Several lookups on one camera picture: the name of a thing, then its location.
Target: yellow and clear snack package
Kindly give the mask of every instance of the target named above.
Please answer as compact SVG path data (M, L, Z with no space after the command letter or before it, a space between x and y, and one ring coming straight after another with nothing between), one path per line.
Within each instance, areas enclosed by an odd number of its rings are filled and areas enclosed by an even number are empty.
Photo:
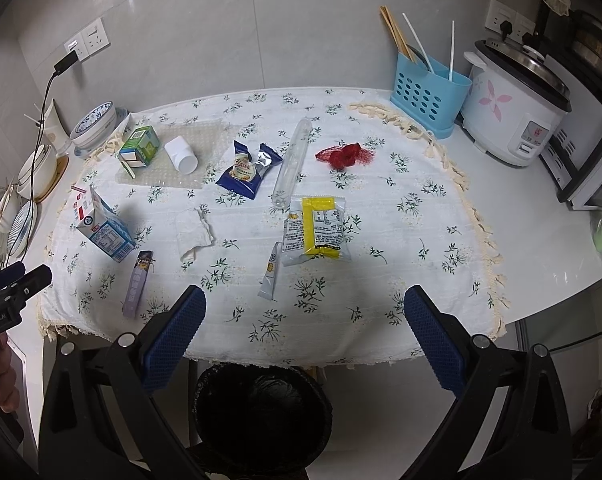
M301 264L319 255L350 261L343 233L345 199L293 196L283 226L281 264Z

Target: white rice cooker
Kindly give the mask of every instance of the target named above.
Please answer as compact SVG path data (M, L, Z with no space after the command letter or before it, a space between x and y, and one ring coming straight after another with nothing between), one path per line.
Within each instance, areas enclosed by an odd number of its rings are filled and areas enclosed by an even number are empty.
M543 56L496 40L475 43L472 87L461 108L463 127L482 152L528 166L543 150L565 114L570 90L543 65Z

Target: white countertop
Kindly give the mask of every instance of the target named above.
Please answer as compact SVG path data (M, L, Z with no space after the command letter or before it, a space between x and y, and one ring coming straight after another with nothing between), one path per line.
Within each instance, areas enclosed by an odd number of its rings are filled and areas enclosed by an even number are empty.
M495 271L508 279L504 293L511 308L502 309L505 323L553 306L602 278L602 261L590 236L589 214L570 211L558 202L555 184L539 158L528 168L512 168L477 150L458 126L442 143L469 177L466 195L494 231L504 257ZM57 210L83 163L70 155L61 182L40 204L38 226L24 258L27 270L43 263ZM9 335L26 355L28 405L38 443L43 407L43 339L36 313L34 304L22 310L22 323L10 329Z

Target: power outlet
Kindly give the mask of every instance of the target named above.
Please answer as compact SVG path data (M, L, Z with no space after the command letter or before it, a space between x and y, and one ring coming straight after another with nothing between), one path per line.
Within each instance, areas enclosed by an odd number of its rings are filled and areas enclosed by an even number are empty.
M523 44L523 35L526 32L532 34L534 32L534 27L536 23L532 20L528 20L523 14L520 12L516 13L516 19L514 19L514 25L511 34L511 38L517 43Z
M516 20L516 10L499 3L497 0L490 0L488 16L485 18L485 28L489 28L498 34L501 33L500 24L508 20L514 29L514 20Z
M75 34L72 38L67 40L63 46L66 52L69 54L74 50L79 61L83 61L86 57L90 56L90 54L88 54L88 49L86 48L86 42L81 36L81 32Z
M92 56L98 50L101 50L104 46L108 46L108 36L105 35L104 23L101 18L97 18L88 25L84 30L81 31L81 35L86 42L86 49L88 54Z

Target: black trash bag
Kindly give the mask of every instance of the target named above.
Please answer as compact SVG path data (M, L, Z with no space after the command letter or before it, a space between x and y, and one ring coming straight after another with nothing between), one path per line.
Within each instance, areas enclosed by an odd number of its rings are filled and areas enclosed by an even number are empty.
M194 394L201 440L243 474L285 474L310 465L332 431L332 405L300 368L220 364Z

